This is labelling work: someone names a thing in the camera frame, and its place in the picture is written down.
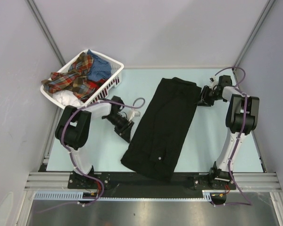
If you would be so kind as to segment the black long sleeve shirt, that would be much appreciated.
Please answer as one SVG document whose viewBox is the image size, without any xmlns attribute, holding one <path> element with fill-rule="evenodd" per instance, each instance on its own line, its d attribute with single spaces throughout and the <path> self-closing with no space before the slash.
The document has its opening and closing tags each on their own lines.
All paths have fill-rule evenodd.
<svg viewBox="0 0 283 226">
<path fill-rule="evenodd" d="M 145 177 L 169 182 L 196 112 L 201 88 L 163 78 L 141 118 L 121 163 Z"/>
</svg>

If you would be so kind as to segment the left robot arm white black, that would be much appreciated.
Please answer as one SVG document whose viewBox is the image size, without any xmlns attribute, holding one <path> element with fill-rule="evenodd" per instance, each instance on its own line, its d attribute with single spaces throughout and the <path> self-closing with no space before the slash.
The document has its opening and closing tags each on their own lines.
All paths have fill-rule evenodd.
<svg viewBox="0 0 283 226">
<path fill-rule="evenodd" d="M 120 114 L 124 107 L 122 99 L 113 96 L 111 100 L 104 98 L 86 107 L 67 105 L 64 108 L 55 130 L 55 138 L 67 149 L 74 171 L 80 174 L 78 182 L 84 188 L 92 187 L 95 182 L 94 175 L 90 174 L 93 165 L 88 160 L 87 152 L 81 149 L 88 140 L 90 123 L 93 119 L 106 119 L 114 126 L 116 134 L 130 143 L 134 122 Z"/>
</svg>

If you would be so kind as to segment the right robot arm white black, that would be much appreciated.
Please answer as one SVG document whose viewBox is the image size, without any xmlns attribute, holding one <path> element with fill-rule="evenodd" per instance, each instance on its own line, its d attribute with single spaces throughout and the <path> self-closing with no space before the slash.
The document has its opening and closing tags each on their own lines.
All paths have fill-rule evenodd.
<svg viewBox="0 0 283 226">
<path fill-rule="evenodd" d="M 217 100 L 229 103 L 225 118 L 227 136 L 213 167 L 201 179 L 213 189 L 223 189 L 233 181 L 233 163 L 245 137 L 257 127 L 260 99 L 236 88 L 228 75 L 213 76 L 210 81 L 211 85 L 203 88 L 198 105 L 211 107 Z"/>
</svg>

